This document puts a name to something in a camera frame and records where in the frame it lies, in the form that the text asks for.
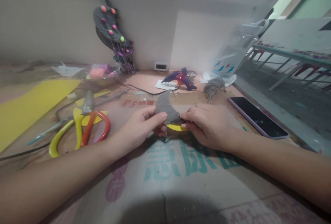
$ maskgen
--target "scissors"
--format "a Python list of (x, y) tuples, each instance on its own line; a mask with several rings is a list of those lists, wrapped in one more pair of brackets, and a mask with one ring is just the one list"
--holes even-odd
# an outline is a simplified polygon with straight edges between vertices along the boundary
[[(93, 126), (93, 122), (96, 118), (96, 116), (99, 116), (101, 119), (103, 119), (106, 123), (105, 130), (101, 137), (96, 141), (99, 142), (101, 140), (104, 140), (107, 138), (109, 131), (110, 131), (110, 120), (109, 118), (103, 114), (100, 111), (93, 111), (94, 110), (94, 97), (93, 93), (88, 90), (84, 99), (83, 108), (82, 108), (82, 114), (76, 117), (75, 120), (69, 121), (66, 125), (64, 125), (61, 130), (54, 136), (54, 138), (51, 141), (51, 144), (49, 145), (49, 154), (52, 158), (58, 157), (60, 154), (57, 151), (57, 147), (59, 144), (60, 139), (62, 136), (74, 125), (76, 124), (76, 136), (77, 136), (77, 143), (75, 150), (86, 146), (88, 144), (88, 140), (90, 137), (91, 129)], [(87, 127), (85, 129), (85, 132), (83, 134), (82, 131), (82, 121), (85, 118), (85, 116), (90, 115), (89, 123), (87, 124)]]

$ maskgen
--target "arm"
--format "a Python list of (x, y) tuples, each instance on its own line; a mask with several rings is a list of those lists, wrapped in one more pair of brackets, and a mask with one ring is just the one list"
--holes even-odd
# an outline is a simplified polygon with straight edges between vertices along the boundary
[(207, 147), (232, 153), (331, 212), (331, 160), (326, 156), (232, 127), (221, 108), (198, 104), (180, 116)]
[(2, 179), (0, 222), (40, 222), (106, 167), (141, 145), (166, 117), (166, 113), (155, 115), (155, 107), (138, 110), (108, 139)]

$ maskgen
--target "ball of twine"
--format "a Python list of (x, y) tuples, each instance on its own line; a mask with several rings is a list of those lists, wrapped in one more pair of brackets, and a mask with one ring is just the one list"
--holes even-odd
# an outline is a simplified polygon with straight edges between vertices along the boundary
[(225, 90), (225, 82), (222, 77), (216, 77), (208, 81), (206, 86), (204, 87), (203, 91), (206, 94), (207, 102), (211, 103), (213, 96), (219, 91)]

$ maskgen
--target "purple phone case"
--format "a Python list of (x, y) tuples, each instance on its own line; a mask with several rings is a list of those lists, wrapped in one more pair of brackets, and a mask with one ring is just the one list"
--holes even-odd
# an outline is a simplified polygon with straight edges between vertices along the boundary
[(260, 128), (238, 105), (236, 105), (236, 103), (231, 99), (231, 98), (228, 98), (228, 101), (239, 111), (240, 114), (242, 114), (247, 121), (249, 121), (250, 124), (253, 125), (254, 128), (256, 128), (256, 130), (263, 136), (265, 137), (268, 137), (270, 139), (274, 139), (274, 140), (278, 140), (278, 139), (282, 139), (282, 138), (287, 138), (289, 137), (289, 135), (285, 135), (285, 136), (280, 136), (280, 137), (271, 137), (269, 135), (267, 135), (266, 132), (264, 132), (264, 130), (262, 128)]

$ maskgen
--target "glue gun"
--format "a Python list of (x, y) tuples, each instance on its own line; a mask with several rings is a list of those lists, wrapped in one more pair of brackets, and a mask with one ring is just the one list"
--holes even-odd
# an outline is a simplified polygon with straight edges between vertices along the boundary
[(190, 84), (186, 75), (187, 75), (187, 69), (186, 69), (186, 67), (184, 67), (184, 68), (182, 68), (181, 71), (174, 71), (169, 76), (166, 76), (165, 79), (163, 79), (163, 81), (161, 83), (163, 83), (163, 82), (169, 83), (173, 80), (177, 80), (179, 85), (185, 84), (188, 91), (196, 90), (197, 87)]

